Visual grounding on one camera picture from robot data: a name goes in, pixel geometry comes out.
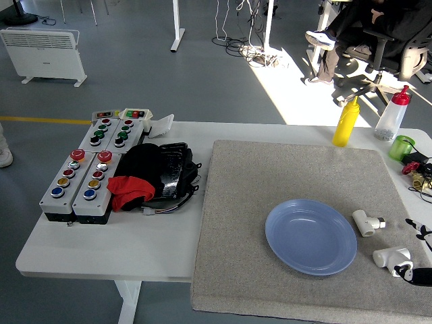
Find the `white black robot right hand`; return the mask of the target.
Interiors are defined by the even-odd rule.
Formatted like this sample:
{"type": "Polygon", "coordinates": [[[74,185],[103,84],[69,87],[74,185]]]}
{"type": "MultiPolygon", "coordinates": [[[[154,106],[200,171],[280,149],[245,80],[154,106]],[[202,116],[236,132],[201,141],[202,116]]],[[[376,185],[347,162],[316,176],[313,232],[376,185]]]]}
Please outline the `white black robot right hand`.
{"type": "MultiPolygon", "coordinates": [[[[412,219],[405,219],[406,223],[418,231],[416,237],[425,241],[431,250],[431,230],[424,224],[412,219]]],[[[406,282],[414,286],[431,287],[431,268],[408,268],[408,266],[394,267],[396,273],[406,282]]]]}

